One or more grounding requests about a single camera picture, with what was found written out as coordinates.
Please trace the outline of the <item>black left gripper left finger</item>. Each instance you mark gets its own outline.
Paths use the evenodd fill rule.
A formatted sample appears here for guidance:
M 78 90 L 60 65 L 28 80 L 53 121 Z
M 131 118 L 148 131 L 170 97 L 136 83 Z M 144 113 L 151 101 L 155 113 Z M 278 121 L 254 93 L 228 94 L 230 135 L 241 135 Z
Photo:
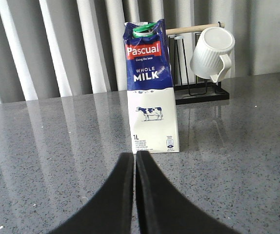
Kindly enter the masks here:
M 129 234 L 133 207 L 134 156 L 121 153 L 105 183 L 76 214 L 51 234 Z

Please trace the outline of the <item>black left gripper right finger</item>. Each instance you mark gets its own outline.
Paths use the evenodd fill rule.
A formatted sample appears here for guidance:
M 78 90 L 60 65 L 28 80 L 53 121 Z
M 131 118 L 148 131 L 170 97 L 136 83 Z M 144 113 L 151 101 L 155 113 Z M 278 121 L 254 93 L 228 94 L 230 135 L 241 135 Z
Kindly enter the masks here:
M 136 203 L 142 234 L 235 234 L 183 196 L 148 151 L 136 154 Z

